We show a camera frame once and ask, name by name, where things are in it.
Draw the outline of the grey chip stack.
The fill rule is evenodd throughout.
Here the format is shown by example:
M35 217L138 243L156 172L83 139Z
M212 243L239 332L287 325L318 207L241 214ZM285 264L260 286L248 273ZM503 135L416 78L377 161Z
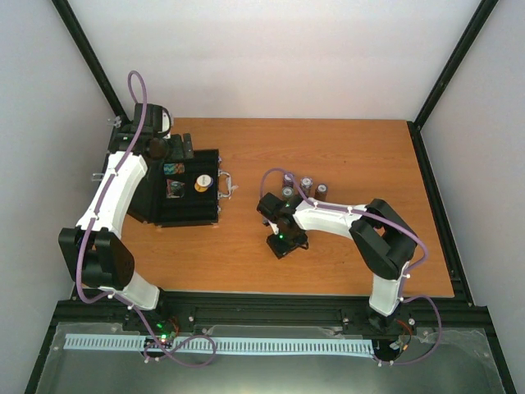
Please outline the grey chip stack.
M313 188L313 179L308 176L304 176L300 179L299 187L306 197L309 197Z

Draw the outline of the white dealer button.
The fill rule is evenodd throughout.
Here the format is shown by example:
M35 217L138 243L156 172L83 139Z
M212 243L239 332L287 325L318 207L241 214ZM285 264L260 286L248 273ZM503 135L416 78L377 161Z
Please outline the white dealer button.
M209 188L213 183L213 179L207 174L202 174L196 179L196 182L198 182L202 186L207 186Z

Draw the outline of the black poker set case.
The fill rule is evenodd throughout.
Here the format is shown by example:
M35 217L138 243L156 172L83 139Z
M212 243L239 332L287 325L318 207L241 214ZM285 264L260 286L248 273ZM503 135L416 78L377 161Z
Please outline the black poker set case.
M116 122L110 143L119 125L127 124ZM183 163L185 172L165 175L164 163ZM213 183L205 192L199 193L194 184L202 174L211 176ZM219 218L220 200L230 198L235 188L230 173L221 169L218 150L194 149L191 159L163 160L149 165L126 215L160 227L212 225Z

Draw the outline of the brown chip stack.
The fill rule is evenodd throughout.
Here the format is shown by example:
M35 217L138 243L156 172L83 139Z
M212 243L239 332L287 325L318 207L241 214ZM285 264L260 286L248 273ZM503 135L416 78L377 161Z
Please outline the brown chip stack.
M314 198L318 201L326 201L326 197L327 197L327 192L328 192L328 186L327 184L324 184L324 183L320 183L317 185L316 189L315 189L315 192L314 192Z

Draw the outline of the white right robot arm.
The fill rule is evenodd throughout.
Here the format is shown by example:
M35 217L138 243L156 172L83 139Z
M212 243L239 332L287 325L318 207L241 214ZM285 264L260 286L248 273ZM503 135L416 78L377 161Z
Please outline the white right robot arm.
M399 310L404 276L418 245L417 236L386 201L342 205L299 195L285 200L267 193L257 211L272 229L267 244L279 259L294 250L306 250L310 231L351 240L372 272L368 323L378 332L386 331Z

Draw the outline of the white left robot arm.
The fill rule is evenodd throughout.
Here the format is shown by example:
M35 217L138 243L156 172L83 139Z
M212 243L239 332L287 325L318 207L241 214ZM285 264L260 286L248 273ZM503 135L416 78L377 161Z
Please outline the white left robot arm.
M171 311L158 302L159 287L142 278L132 253L122 242L122 228L131 200L149 165L175 156L169 111L156 104L137 103L132 123L115 128L106 167L95 196L79 221L64 227L58 244L79 297L86 303L117 298L141 309L152 330L162 330Z

